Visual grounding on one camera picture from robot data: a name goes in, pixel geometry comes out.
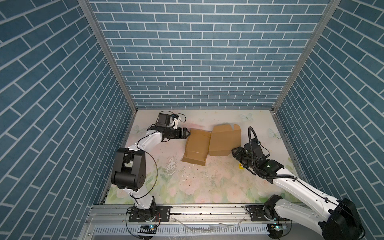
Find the brown cardboard paper box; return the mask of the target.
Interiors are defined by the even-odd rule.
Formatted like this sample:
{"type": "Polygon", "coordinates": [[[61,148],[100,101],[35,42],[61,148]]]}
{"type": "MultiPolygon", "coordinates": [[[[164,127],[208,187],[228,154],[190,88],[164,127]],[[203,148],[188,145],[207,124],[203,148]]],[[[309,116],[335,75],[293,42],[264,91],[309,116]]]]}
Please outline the brown cardboard paper box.
{"type": "Polygon", "coordinates": [[[215,126],[211,132],[192,129],[182,162],[205,166],[207,156],[228,156],[241,146],[241,133],[237,124],[215,126]]]}

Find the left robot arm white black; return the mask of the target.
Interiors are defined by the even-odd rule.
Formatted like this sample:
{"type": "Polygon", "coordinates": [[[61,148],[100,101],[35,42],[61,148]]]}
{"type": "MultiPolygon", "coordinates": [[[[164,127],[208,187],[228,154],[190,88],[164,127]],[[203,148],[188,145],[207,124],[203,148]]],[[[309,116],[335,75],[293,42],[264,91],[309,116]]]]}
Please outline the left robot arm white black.
{"type": "Polygon", "coordinates": [[[181,113],[161,111],[154,124],[147,128],[146,134],[128,148],[119,148],[115,155],[111,183],[124,190],[134,200],[129,209],[134,222],[150,222],[158,220],[160,213],[156,210],[156,200],[151,190],[145,186],[147,167],[146,157],[149,156],[158,169],[155,158],[150,154],[155,146],[170,140],[185,140],[191,132],[181,128],[187,117],[181,113]]]}

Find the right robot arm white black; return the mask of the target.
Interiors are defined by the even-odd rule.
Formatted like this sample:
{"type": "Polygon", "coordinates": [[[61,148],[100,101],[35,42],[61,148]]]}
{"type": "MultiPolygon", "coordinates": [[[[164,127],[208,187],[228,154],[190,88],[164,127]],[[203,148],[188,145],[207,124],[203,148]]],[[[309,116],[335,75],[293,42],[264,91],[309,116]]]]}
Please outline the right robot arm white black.
{"type": "Polygon", "coordinates": [[[289,219],[321,235],[325,240],[361,240],[366,231],[356,205],[339,200],[304,182],[282,164],[269,159],[263,147],[252,139],[244,147],[232,149],[232,155],[251,174],[282,188],[305,204],[293,204],[273,195],[263,207],[269,221],[289,219]]]}

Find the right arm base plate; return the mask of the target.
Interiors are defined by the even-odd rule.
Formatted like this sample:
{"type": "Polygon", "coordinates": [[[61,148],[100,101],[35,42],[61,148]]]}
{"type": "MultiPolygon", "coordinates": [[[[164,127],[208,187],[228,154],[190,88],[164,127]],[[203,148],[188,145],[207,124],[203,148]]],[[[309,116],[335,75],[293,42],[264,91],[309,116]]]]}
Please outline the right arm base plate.
{"type": "Polygon", "coordinates": [[[249,214],[252,222],[277,222],[284,220],[289,221],[289,219],[279,217],[273,207],[266,207],[264,205],[246,205],[244,209],[249,214]]]}

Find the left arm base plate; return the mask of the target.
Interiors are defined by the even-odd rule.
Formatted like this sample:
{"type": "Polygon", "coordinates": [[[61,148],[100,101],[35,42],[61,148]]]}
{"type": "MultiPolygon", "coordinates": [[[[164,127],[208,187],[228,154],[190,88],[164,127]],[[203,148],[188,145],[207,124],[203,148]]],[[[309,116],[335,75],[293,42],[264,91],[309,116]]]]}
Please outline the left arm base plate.
{"type": "Polygon", "coordinates": [[[148,210],[141,210],[132,207],[128,210],[128,221],[130,223],[154,222],[156,217],[160,217],[160,223],[169,222],[171,206],[150,207],[148,210]]]}

